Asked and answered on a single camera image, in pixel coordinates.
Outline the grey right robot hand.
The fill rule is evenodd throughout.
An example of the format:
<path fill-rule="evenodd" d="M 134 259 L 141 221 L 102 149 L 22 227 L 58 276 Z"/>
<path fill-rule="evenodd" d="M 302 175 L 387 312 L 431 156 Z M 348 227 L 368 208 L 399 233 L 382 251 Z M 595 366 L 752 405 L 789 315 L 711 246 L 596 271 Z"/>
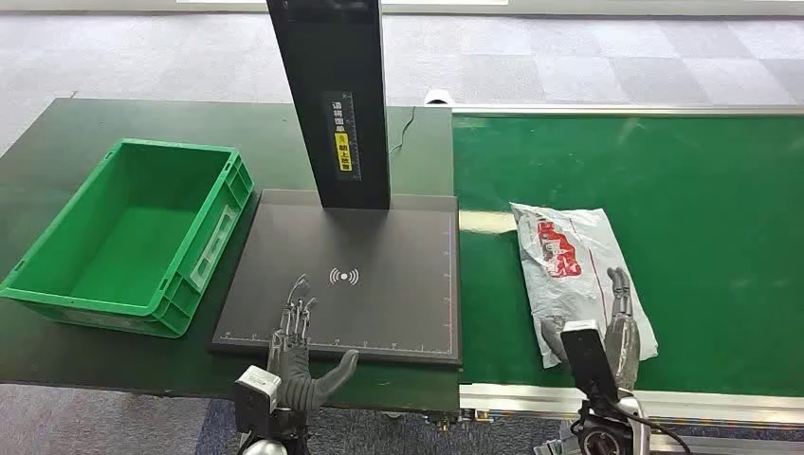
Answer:
<path fill-rule="evenodd" d="M 589 397 L 615 401 L 634 390 L 641 340 L 633 317 L 630 278 L 621 267 L 608 268 L 614 303 L 612 318 L 601 337 L 591 319 L 566 322 L 543 318 L 540 332 L 547 346 L 568 367 L 576 387 Z"/>

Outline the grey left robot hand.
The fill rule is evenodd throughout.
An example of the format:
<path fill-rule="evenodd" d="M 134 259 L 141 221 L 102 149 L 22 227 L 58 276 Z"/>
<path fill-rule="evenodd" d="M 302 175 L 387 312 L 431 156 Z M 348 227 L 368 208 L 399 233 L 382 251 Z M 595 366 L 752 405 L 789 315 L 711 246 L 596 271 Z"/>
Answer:
<path fill-rule="evenodd" d="M 309 367 L 308 328 L 318 300 L 304 274 L 292 284 L 270 341 L 267 369 L 281 378 L 278 406 L 308 412 L 320 408 L 354 375 L 359 352 L 346 351 L 339 364 L 315 378 Z"/>

